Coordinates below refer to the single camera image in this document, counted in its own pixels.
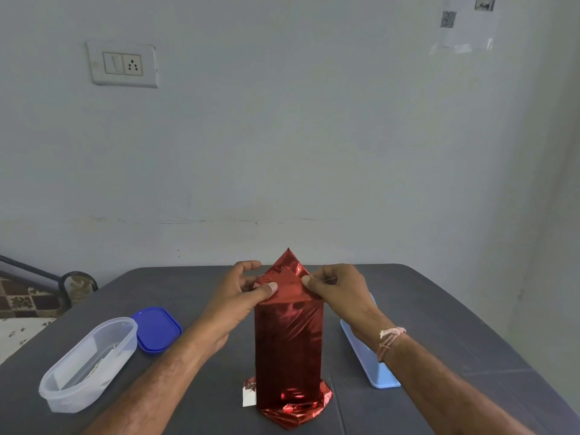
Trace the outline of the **person's right hand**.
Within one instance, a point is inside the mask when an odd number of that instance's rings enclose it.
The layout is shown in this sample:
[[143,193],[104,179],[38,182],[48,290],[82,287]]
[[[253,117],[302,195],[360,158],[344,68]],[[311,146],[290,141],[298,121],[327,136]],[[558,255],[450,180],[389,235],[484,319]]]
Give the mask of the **person's right hand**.
[[359,340],[376,350],[379,331],[392,323],[377,307],[363,275],[352,264],[323,266],[311,275],[328,285],[324,302],[350,325]]

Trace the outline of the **person's left hand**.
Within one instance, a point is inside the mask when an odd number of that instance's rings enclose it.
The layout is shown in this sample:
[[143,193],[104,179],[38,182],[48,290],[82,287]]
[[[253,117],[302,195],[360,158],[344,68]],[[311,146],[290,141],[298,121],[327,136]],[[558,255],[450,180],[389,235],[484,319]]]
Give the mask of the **person's left hand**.
[[245,307],[245,292],[256,285],[257,276],[249,271],[262,266],[258,260],[237,262],[214,290],[207,307],[194,322],[194,340],[209,358],[225,345],[230,332],[254,308]]

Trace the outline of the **red foil box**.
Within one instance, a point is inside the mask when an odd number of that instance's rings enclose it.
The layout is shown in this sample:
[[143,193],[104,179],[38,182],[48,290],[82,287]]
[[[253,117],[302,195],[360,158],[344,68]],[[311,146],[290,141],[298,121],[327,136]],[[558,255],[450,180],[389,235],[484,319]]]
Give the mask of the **red foil box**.
[[278,290],[254,308],[256,408],[286,430],[319,416],[333,397],[321,376],[324,301],[301,282],[309,275],[287,249],[256,285]]

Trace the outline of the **person's right forearm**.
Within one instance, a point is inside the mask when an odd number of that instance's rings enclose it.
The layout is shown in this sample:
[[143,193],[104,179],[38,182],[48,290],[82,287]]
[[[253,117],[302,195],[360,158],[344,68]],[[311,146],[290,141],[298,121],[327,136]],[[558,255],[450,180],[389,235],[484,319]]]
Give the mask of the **person's right forearm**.
[[407,333],[385,352],[384,364],[436,435],[536,435]]

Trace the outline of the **person's left forearm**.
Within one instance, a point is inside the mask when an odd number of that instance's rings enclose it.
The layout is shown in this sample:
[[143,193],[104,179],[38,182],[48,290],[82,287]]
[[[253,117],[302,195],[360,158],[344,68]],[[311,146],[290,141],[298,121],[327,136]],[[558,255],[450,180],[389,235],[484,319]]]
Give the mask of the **person's left forearm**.
[[230,332],[217,321],[197,321],[81,435],[162,435],[192,380]]

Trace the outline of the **light blue plastic tray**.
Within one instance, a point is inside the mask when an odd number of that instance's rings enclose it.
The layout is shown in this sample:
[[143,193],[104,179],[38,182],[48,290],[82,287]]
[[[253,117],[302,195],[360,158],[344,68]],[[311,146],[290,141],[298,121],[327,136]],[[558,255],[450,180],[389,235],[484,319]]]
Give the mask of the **light blue plastic tray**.
[[376,389],[400,388],[400,382],[383,362],[377,360],[376,354],[354,335],[350,325],[341,319],[340,326],[365,372],[369,384]]

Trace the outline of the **pink thread wrist band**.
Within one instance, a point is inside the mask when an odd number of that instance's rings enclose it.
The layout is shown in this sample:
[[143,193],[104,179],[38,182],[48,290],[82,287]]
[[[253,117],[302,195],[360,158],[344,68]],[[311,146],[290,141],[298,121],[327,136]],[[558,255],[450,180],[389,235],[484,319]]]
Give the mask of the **pink thread wrist band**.
[[379,331],[379,346],[376,351],[376,359],[379,363],[384,363],[385,352],[390,349],[395,340],[402,334],[406,334],[404,328],[396,327]]

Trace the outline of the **blue plastic lid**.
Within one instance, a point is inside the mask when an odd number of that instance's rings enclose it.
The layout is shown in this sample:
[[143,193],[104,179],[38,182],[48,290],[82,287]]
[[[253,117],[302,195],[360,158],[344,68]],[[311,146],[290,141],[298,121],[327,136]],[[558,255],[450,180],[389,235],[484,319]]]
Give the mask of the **blue plastic lid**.
[[148,307],[130,318],[137,324],[139,348],[149,355],[163,353],[183,334],[183,327],[163,307]]

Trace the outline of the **clear plastic oval container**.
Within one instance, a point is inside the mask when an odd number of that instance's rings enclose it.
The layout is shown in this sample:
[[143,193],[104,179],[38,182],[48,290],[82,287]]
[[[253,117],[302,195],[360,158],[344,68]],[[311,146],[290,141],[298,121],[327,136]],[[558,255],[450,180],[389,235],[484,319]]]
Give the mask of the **clear plastic oval container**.
[[94,403],[134,354],[137,329],[129,317],[103,322],[49,368],[38,391],[51,412],[75,414]]

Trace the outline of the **white wall switch socket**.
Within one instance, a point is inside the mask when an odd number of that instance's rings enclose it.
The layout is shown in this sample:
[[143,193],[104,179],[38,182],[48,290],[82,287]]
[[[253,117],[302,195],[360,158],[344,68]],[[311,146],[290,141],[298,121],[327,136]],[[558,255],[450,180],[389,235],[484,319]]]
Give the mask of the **white wall switch socket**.
[[93,84],[152,89],[159,87],[154,45],[87,40],[86,50]]

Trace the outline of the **paper sheet taped on wall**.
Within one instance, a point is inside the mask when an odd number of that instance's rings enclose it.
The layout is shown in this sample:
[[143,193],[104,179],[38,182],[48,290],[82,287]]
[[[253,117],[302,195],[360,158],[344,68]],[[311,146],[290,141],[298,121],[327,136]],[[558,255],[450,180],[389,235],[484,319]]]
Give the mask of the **paper sheet taped on wall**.
[[490,51],[501,11],[496,0],[441,0],[440,27],[430,54],[452,49],[456,54]]

